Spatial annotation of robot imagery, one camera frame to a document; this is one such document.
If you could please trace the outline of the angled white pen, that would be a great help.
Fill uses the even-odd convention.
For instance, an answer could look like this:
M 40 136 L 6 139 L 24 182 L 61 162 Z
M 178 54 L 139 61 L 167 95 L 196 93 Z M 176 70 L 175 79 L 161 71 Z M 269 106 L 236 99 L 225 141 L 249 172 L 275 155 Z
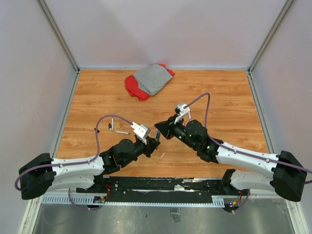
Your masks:
M 115 131 L 115 133 L 123 134 L 123 135 L 129 135 L 130 134 L 129 132 L 125 132 L 125 131 Z

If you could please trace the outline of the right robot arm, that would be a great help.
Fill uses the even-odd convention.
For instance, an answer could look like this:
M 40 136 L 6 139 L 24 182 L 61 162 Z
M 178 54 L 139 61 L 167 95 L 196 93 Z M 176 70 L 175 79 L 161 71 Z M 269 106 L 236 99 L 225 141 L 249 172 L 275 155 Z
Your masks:
M 232 195 L 237 190 L 256 189 L 275 192 L 293 202 L 302 198 L 307 171 L 288 151 L 266 154 L 235 147 L 210 137 L 207 128 L 197 120 L 183 125 L 181 120 L 170 117 L 156 123 L 155 127 L 166 139 L 178 138 L 205 162 L 248 169 L 247 173 L 235 169 L 226 171 L 221 182 L 221 190 L 226 195 Z

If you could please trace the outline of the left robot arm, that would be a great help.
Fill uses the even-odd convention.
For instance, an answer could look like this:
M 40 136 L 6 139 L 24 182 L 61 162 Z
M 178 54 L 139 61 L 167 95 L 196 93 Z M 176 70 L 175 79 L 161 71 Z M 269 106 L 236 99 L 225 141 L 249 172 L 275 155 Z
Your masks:
M 104 188 L 103 175 L 119 171 L 140 155 L 150 157 L 160 142 L 155 138 L 145 140 L 123 139 L 97 157 L 78 159 L 51 158 L 43 153 L 19 169 L 15 187 L 23 200 L 30 200 L 46 192 L 60 189 L 90 189 L 99 193 Z

